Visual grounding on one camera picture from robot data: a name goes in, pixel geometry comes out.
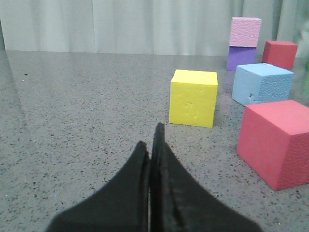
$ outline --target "pink foam cube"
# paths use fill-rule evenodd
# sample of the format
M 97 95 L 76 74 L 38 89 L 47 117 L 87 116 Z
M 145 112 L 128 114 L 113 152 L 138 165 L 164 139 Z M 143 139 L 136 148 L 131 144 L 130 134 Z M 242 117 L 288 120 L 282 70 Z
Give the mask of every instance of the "pink foam cube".
M 252 17 L 232 17 L 230 46 L 257 47 L 262 20 Z
M 309 108 L 295 101 L 247 105 L 237 152 L 274 190 L 309 183 Z

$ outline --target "gray granite surface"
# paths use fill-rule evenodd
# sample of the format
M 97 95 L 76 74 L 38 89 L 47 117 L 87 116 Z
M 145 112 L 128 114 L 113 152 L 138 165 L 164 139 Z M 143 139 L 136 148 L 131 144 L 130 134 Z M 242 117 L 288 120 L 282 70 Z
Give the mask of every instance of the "gray granite surface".
M 236 153 L 244 107 L 226 57 L 0 51 L 0 232 L 40 232 L 100 189 L 158 122 L 209 193 L 266 232 L 309 228 L 309 185 L 273 191 Z M 309 106 L 306 59 L 290 99 Z M 176 69 L 218 72 L 213 128 L 169 124 Z

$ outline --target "green object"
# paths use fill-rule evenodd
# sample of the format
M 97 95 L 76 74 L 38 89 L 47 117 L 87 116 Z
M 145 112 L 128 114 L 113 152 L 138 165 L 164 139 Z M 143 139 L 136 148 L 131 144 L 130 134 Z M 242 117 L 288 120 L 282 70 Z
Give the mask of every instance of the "green object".
M 304 91 L 303 93 L 304 94 L 309 94 L 309 65 L 307 65 L 307 69 L 308 71 L 305 72 L 305 77 L 304 77 L 304 85 L 303 85 L 303 88 L 304 88 Z

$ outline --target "red foam cube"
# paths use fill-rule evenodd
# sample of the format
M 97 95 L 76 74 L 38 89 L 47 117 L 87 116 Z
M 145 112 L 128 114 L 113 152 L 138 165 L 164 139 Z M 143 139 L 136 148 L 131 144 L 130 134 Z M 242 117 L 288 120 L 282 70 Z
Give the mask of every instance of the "red foam cube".
M 247 105 L 237 153 L 274 190 L 309 183 L 309 108 L 291 100 Z
M 292 69 L 298 45 L 290 41 L 266 41 L 262 63 Z

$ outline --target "light pink foam cube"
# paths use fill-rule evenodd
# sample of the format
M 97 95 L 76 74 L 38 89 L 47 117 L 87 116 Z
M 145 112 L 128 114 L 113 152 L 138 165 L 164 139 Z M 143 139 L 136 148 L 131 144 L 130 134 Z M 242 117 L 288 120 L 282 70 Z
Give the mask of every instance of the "light pink foam cube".
M 262 20 L 252 17 L 232 17 L 230 46 L 257 47 Z

